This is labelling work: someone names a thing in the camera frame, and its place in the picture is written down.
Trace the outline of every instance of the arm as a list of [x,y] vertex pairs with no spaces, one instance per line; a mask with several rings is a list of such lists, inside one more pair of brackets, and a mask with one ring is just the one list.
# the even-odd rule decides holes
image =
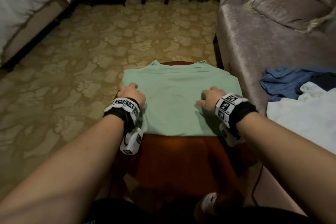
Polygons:
[[[119,97],[145,96],[136,84],[122,86]],[[79,223],[94,200],[119,149],[124,121],[107,115],[59,150],[0,203],[2,223]]]
[[[206,100],[197,104],[210,111],[225,95],[216,87],[204,93]],[[236,128],[302,209],[322,222],[336,222],[336,155],[257,112]]]

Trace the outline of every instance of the blue cloth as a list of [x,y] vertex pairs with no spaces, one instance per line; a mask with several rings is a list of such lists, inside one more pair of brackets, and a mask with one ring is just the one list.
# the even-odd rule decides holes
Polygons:
[[297,99],[299,95],[295,92],[297,86],[308,82],[313,75],[323,73],[335,73],[335,69],[309,67],[302,69],[292,69],[278,67],[275,69],[265,69],[265,73],[260,80],[262,88],[271,95],[270,101],[279,101],[281,98]]

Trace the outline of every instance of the green t-shirt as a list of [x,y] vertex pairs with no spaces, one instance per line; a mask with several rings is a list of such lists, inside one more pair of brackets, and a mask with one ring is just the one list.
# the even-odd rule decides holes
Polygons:
[[196,106],[196,100],[211,86],[242,93],[236,77],[205,61],[181,66],[154,61],[144,68],[125,70],[123,83],[128,86],[131,82],[146,96],[142,131],[165,136],[220,135],[220,120]]

